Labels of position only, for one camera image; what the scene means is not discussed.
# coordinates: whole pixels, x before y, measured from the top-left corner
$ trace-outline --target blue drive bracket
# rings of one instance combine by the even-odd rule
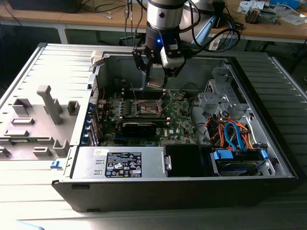
[[[236,150],[236,146],[229,140],[229,136],[228,136],[228,127],[232,125],[234,128],[235,128],[235,131],[236,131],[236,138],[238,140],[238,144],[239,144],[239,147],[240,149],[242,149],[243,152],[247,152],[247,149],[245,148],[244,146],[244,142],[242,141],[241,139],[241,135],[240,135],[240,130],[239,130],[239,127],[233,123],[233,122],[229,122],[225,125],[225,129],[224,129],[224,133],[225,133],[225,139],[226,141],[228,142],[228,144],[234,148],[234,150]]]
[[[218,149],[213,153],[215,160],[233,160],[232,152],[227,149]]]

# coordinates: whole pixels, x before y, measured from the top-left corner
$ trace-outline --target table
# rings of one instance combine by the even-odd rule
[[[245,23],[244,14],[237,12],[237,7],[240,0],[226,0],[230,14],[237,22],[244,24],[241,39],[246,40],[260,40],[273,42],[291,42],[303,43],[307,38],[307,25],[302,24],[294,26],[281,19],[277,20],[276,24],[248,24]],[[111,0],[96,0],[95,4],[113,2]],[[23,26],[35,27],[50,27],[56,28],[59,37],[63,44],[68,44],[69,41],[66,36],[66,29],[80,29],[80,30],[96,30],[96,31],[124,31],[125,20],[123,18],[123,9],[119,8],[112,11],[112,19],[105,18],[97,13],[86,12],[80,10],[77,14],[68,14],[61,12],[40,12],[40,11],[15,11],[5,1],[8,10]],[[119,6],[123,2],[116,2],[112,7]],[[307,11],[306,6],[300,6],[298,11]],[[143,20],[140,23],[138,31],[145,33],[146,27],[146,12],[143,12]],[[141,8],[138,4],[133,7],[133,27],[136,27],[137,21],[140,18]],[[0,21],[2,24],[19,25],[13,17],[7,12],[3,4],[0,5]],[[220,29],[212,29],[210,36],[214,36],[221,31]]]

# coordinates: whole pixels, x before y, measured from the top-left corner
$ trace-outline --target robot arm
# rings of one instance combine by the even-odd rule
[[[137,68],[146,73],[147,86],[163,88],[169,77],[180,73],[193,53],[191,49],[183,49],[181,40],[193,41],[191,29],[198,24],[197,37],[204,41],[209,35],[215,20],[212,1],[148,0],[145,44],[132,52]],[[148,58],[147,64],[142,60],[143,53]],[[153,64],[162,65],[164,69],[165,77],[159,83],[150,78]]]

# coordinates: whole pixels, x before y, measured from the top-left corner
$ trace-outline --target metal frame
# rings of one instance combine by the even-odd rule
[[[74,45],[61,45],[63,48]],[[15,78],[15,83],[22,78],[23,72],[37,55],[39,47],[29,58],[25,67]],[[0,208],[14,210],[7,212],[9,219],[26,221],[43,227],[44,229],[62,227],[103,228],[115,229],[205,229],[214,228],[226,230],[229,226],[233,229],[293,229],[306,228],[307,202],[304,199],[306,188],[300,187],[293,193],[282,194],[267,199],[256,207],[215,208],[215,209],[184,209],[184,210],[157,210],[139,212],[100,212],[77,213],[70,205],[50,186],[50,178],[60,176],[63,171],[51,170],[50,161],[0,161],[0,172],[8,173],[0,179],[2,196]]]
[[[105,52],[116,55],[124,52]],[[258,115],[257,119],[262,122],[268,138],[282,155],[293,176],[242,176],[242,177],[195,177],[195,178],[113,178],[113,179],[72,179],[74,167],[78,158],[78,147],[74,148],[68,156],[65,176],[52,182],[52,186],[63,196],[63,198],[79,212],[88,211],[124,211],[144,209],[174,209],[174,208],[196,208],[196,207],[225,207],[233,205],[255,205],[265,198],[272,196],[277,191],[289,192],[301,185],[306,175],[298,165],[297,160],[291,153],[282,135],[260,100],[258,94],[251,85],[246,74],[240,67],[235,57],[222,57],[213,55],[199,55],[196,58],[225,59],[231,64],[231,71],[237,83],[249,99],[249,105]],[[151,191],[138,193],[138,199],[128,199],[120,205],[116,196],[119,191],[133,194],[138,191]]]
[[[17,25],[20,26],[16,21],[0,19],[3,25]],[[117,31],[124,32],[125,27],[123,26],[104,26],[104,25],[81,25],[81,24],[67,24],[67,23],[41,23],[31,21],[19,21],[22,26],[31,27],[46,27],[57,29],[61,43],[69,44],[69,40],[66,35],[66,29],[75,30],[95,30],[95,31]],[[139,33],[145,33],[145,28],[138,28]],[[209,37],[215,36],[215,33],[210,33]],[[293,38],[282,38],[282,37],[270,37],[270,36],[250,36],[241,35],[242,40],[256,40],[256,41],[268,41],[268,42],[289,42],[289,43],[304,43],[305,39],[293,39]]]

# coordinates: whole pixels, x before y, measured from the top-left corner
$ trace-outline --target white component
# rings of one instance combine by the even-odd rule
[[[164,68],[172,69],[181,66],[184,63],[184,57],[169,58],[165,53],[164,47],[161,49],[161,59]]]
[[[152,27],[157,29],[171,29],[178,26],[181,22],[183,7],[178,9],[162,9],[150,3],[147,7],[147,21]]]

